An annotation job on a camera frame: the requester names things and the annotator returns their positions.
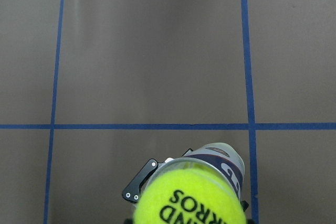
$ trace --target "vertical blue line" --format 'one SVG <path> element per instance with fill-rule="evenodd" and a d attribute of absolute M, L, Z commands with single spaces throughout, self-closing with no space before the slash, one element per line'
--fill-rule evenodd
<path fill-rule="evenodd" d="M 249 151 L 250 151 L 251 208 L 252 208 L 253 220 L 256 223 L 259 223 L 256 124 L 255 124 L 255 111 L 254 111 L 247 0 L 241 0 L 241 11 L 242 11 L 241 22 L 243 27 L 246 99 L 247 99 L 248 133 L 249 133 L 248 135 L 249 135 Z"/>
<path fill-rule="evenodd" d="M 56 99 L 57 99 L 57 82 L 58 82 L 58 68 L 59 68 L 59 55 L 61 48 L 61 34 L 62 34 L 62 21 L 63 21 L 63 6 L 64 0 L 60 0 L 59 5 L 59 17 L 58 17 L 58 32 L 56 43 L 56 59 L 55 59 L 55 71 L 54 71 L 54 86 L 52 95 L 52 107 L 51 107 L 51 120 L 50 120 L 50 135 L 49 135 L 49 150 L 48 150 L 48 163 L 47 163 L 47 178 L 46 178 L 46 191 L 44 201 L 44 217 L 43 223 L 48 222 L 48 210 L 49 210 L 49 189 L 50 189 L 50 176 L 51 176 L 51 161 L 54 145 L 54 130 L 55 130 L 55 113 L 56 113 Z"/>

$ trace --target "horizontal blue line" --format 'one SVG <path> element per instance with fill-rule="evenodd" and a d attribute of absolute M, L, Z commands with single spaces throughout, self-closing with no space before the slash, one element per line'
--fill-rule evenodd
<path fill-rule="evenodd" d="M 230 124 L 55 124 L 55 129 L 89 130 L 247 130 L 247 123 Z"/>
<path fill-rule="evenodd" d="M 50 130 L 50 124 L 0 124 L 0 129 Z M 247 123 L 55 124 L 56 130 L 248 130 Z M 336 130 L 336 123 L 256 123 L 258 131 Z"/>

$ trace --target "gray surface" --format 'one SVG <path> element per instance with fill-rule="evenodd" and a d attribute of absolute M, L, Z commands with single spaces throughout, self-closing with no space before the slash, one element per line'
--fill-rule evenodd
<path fill-rule="evenodd" d="M 260 223 L 334 223 L 336 131 L 257 136 Z"/>
<path fill-rule="evenodd" d="M 335 10 L 249 0 L 257 123 L 336 122 Z M 0 0 L 0 124 L 50 123 L 58 14 Z M 65 0 L 56 123 L 246 123 L 241 24 L 240 0 Z M 48 140 L 0 129 L 0 223 L 42 223 Z M 247 131 L 55 130 L 48 223 L 121 223 L 148 158 L 212 141 L 243 156 L 250 202 Z M 333 223 L 335 146 L 335 131 L 257 132 L 261 224 Z"/>
<path fill-rule="evenodd" d="M 42 223 L 48 138 L 47 130 L 1 130 L 1 223 Z"/>
<path fill-rule="evenodd" d="M 57 131 L 49 223 L 123 223 L 132 205 L 121 192 L 148 159 L 163 162 L 220 141 L 248 160 L 245 131 Z M 250 202 L 248 177 L 244 186 L 242 197 Z"/>
<path fill-rule="evenodd" d="M 1 124 L 50 123 L 59 0 L 0 0 Z"/>

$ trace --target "blue grid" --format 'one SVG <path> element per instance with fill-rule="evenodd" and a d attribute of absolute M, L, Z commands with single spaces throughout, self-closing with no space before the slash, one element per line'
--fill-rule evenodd
<path fill-rule="evenodd" d="M 54 86 L 52 95 L 52 108 L 50 124 L 0 124 L 0 129 L 36 129 L 50 130 L 48 163 L 45 189 L 45 206 L 43 223 L 48 222 L 49 187 L 51 176 L 52 152 L 55 130 L 244 130 L 249 132 L 250 153 L 250 181 L 251 181 L 251 211 L 252 218 L 259 223 L 258 210 L 258 175 L 257 175 L 257 152 L 256 131 L 270 130 L 336 130 L 336 123 L 256 123 L 254 111 L 253 79 L 251 70 L 249 24 L 248 24 L 248 1 L 241 0 L 242 29 L 245 63 L 246 99 L 248 123 L 232 124 L 55 124 L 58 68 L 61 46 L 61 30 L 63 19 L 64 0 L 60 0 L 59 21 L 57 33 Z"/>

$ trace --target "yellow tennis ball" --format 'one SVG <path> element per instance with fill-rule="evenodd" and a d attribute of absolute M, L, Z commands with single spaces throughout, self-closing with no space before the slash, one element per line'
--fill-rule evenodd
<path fill-rule="evenodd" d="M 134 224 L 246 224 L 233 190 L 209 170 L 177 169 L 143 192 Z"/>

